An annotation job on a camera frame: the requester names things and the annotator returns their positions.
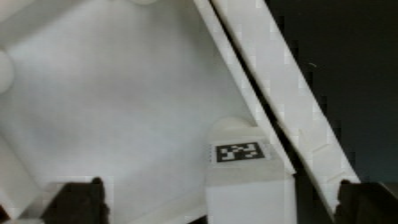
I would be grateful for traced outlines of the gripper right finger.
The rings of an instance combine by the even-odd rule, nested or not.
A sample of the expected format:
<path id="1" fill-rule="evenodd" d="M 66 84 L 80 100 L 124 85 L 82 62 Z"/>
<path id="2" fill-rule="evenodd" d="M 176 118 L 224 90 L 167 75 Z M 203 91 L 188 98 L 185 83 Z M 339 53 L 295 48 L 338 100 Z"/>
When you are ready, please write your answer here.
<path id="1" fill-rule="evenodd" d="M 398 182 L 341 181 L 336 224 L 398 224 Z"/>

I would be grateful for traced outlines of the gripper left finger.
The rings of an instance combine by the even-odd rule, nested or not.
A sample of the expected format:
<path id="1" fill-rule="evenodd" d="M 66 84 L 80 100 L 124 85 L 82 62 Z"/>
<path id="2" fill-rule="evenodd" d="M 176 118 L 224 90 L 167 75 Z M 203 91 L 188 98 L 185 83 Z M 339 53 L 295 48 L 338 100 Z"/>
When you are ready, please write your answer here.
<path id="1" fill-rule="evenodd" d="M 108 215 L 101 178 L 85 183 L 69 182 L 43 212 L 44 224 L 110 224 Z"/>

